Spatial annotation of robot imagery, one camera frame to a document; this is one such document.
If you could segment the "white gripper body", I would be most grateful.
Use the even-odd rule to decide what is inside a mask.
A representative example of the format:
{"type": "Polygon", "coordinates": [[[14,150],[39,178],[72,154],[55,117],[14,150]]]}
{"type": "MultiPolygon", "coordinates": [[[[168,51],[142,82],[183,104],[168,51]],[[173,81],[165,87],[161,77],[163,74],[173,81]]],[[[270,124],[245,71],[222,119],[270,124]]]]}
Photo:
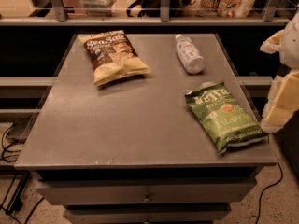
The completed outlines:
{"type": "Polygon", "coordinates": [[[299,13],[286,25],[280,41],[280,62],[291,69],[299,68],[299,13]]]}

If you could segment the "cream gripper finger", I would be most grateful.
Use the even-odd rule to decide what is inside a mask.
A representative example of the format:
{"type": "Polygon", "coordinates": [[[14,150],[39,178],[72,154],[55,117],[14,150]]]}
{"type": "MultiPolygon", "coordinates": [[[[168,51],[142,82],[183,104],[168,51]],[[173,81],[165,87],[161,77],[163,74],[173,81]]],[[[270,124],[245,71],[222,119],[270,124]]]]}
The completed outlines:
{"type": "Polygon", "coordinates": [[[260,46],[260,51],[273,54],[275,52],[280,51],[280,43],[281,43],[281,37],[283,35],[283,30],[280,30],[273,35],[271,35],[269,38],[267,38],[260,46]]]}
{"type": "Polygon", "coordinates": [[[299,70],[291,70],[285,77],[276,76],[267,100],[261,127],[267,133],[275,133],[299,110],[299,70]]]}

